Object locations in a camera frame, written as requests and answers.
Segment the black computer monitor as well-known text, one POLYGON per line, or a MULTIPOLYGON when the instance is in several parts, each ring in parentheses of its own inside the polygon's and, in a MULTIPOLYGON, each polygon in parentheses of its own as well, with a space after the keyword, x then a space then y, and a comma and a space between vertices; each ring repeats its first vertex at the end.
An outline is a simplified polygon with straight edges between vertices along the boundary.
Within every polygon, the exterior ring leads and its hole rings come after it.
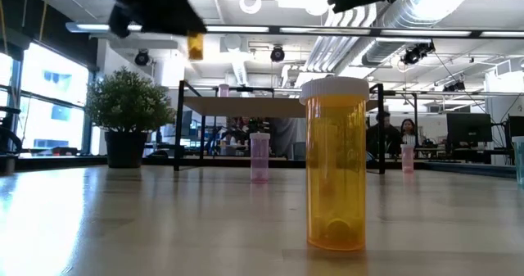
POLYGON ((487 143, 493 141, 489 114, 448 113, 448 141, 451 143, 487 143))
POLYGON ((510 115, 507 120, 507 126, 510 138, 524 136, 524 116, 510 115))

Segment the green plant in black pot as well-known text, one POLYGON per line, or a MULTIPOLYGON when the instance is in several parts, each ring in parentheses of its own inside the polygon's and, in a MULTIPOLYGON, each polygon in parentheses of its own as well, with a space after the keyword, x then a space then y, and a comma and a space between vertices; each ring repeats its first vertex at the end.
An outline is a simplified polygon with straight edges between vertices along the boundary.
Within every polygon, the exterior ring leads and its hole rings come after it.
POLYGON ((107 164, 115 169, 139 168, 147 135, 176 115, 166 87, 125 67, 88 85, 85 112, 104 130, 107 164))

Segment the silver ceiling air duct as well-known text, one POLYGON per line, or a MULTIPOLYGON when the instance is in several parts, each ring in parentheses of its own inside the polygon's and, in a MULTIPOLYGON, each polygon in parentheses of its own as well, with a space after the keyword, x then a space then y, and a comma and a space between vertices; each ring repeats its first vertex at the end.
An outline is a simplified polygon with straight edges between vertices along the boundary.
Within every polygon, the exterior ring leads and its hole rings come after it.
MULTIPOLYGON (((378 28, 432 28, 465 0, 396 0, 373 23, 378 28)), ((339 76, 364 78, 402 48, 402 43, 359 38, 336 66, 339 76)))

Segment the black ceiling spotlight cluster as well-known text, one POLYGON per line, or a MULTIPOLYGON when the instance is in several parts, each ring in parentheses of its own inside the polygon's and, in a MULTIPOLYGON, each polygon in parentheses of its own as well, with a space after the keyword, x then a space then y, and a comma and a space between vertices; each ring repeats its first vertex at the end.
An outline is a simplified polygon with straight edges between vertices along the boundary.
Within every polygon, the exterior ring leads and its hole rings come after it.
POLYGON ((400 61, 407 66, 415 65, 435 50, 436 49, 433 42, 418 43, 412 48, 408 48, 405 51, 405 54, 400 58, 400 61))

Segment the orange medicine bottle white cap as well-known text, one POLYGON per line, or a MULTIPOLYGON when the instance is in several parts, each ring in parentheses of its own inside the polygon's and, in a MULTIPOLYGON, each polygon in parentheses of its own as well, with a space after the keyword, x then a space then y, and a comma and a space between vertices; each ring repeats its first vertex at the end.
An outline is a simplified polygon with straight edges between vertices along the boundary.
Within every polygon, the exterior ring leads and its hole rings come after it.
POLYGON ((307 241, 357 251, 366 231, 366 104, 363 79, 326 77, 301 87, 305 107, 307 241))
POLYGON ((201 61, 204 57, 204 34, 189 32, 187 35, 187 54, 192 61, 201 61))

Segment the pink medicine bottle white cap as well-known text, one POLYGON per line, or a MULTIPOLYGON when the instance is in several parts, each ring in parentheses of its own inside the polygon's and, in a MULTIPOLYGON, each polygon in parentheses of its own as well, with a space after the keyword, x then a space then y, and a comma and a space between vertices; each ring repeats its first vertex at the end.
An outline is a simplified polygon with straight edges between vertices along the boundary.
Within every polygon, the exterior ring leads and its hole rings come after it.
POLYGON ((401 144, 401 162, 402 162, 402 171, 404 173, 413 173, 414 172, 414 145, 410 144, 401 144))

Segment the person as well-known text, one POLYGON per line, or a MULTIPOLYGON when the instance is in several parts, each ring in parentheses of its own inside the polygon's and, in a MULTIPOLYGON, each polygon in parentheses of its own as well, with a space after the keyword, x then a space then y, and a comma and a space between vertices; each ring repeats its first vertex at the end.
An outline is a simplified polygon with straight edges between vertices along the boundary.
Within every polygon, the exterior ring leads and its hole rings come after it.
POLYGON ((418 136, 415 132, 415 123, 411 119, 404 119, 401 124, 401 139, 403 144, 418 145, 418 136))
POLYGON ((266 118, 240 116, 227 118, 227 121, 220 139, 222 156, 250 156, 250 134, 270 131, 270 123, 266 118))
POLYGON ((393 157, 400 156, 400 144, 402 141, 400 131, 390 122, 390 113, 384 111, 376 115, 377 123, 370 126, 366 131, 366 161, 371 162, 378 158, 379 149, 379 121, 384 122, 384 146, 386 154, 393 157))

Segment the large window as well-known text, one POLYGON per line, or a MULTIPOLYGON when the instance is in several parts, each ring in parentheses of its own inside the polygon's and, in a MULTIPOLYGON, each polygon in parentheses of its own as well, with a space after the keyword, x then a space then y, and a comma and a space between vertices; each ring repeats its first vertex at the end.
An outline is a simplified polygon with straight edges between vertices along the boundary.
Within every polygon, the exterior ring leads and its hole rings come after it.
POLYGON ((90 131, 84 105, 92 77, 85 66, 37 43, 16 55, 0 52, 0 106, 20 111, 11 130, 23 152, 84 149, 90 131))

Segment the teal medicine bottle white cap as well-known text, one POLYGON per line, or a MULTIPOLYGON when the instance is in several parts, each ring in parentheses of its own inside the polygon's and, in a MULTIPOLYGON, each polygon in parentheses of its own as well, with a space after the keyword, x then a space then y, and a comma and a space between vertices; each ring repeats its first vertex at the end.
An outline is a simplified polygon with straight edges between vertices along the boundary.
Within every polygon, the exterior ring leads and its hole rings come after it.
POLYGON ((512 137, 517 184, 524 188, 524 136, 512 137))

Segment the black aluminium rig frame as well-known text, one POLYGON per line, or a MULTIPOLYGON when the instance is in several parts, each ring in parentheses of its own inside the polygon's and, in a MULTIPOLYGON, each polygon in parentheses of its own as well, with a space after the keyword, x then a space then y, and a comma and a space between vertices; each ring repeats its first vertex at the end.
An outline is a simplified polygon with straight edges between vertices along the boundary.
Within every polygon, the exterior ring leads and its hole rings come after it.
MULTIPOLYGON (((105 156, 37 156, 31 158, 19 158, 15 156, 0 156, 0 171, 31 171, 66 169, 85 166, 106 165, 105 156)), ((189 166, 189 167, 247 167, 251 166, 249 158, 205 158, 182 159, 176 161, 174 158, 143 158, 143 165, 162 166, 189 166)), ((442 171, 457 174, 484 175, 491 177, 515 179, 516 170, 511 165, 484 165, 450 162, 416 161, 415 170, 442 171)))

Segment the white hanging cloth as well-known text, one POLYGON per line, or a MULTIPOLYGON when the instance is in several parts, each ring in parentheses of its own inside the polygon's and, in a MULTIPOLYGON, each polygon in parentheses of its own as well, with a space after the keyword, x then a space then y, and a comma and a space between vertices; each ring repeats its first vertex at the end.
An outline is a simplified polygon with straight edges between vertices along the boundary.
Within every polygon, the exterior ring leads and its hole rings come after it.
POLYGON ((304 143, 306 118, 270 118, 270 147, 275 156, 293 158, 295 143, 304 143))

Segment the wooden shelf black metal frame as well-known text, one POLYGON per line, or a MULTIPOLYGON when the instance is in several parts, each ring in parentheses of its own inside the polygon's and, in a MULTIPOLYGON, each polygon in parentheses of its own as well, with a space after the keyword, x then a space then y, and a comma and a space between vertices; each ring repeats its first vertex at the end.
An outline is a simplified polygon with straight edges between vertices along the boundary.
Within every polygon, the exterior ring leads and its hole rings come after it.
MULTIPOLYGON (((378 112, 384 112, 385 91, 383 84, 375 84, 370 89, 371 94, 377 94, 377 100, 370 100, 367 108, 377 108, 378 112)), ((247 160, 218 160, 211 161, 204 158, 206 117, 207 116, 256 116, 269 118, 302 118, 305 117, 305 109, 295 98, 275 98, 275 97, 203 97, 186 80, 179 82, 177 118, 175 134, 175 154, 173 167, 179 171, 180 166, 214 166, 214 167, 247 167, 247 160), (186 97, 185 88, 193 92, 195 97, 186 97), (182 149, 179 147, 181 140, 181 127, 183 118, 183 107, 194 110, 201 115, 201 139, 200 151, 197 159, 184 159, 182 149)), ((377 165, 372 170, 378 170, 379 174, 386 173, 386 149, 384 145, 379 147, 379 157, 377 165)), ((305 161, 284 161, 276 160, 269 162, 270 168, 304 169, 305 161)))

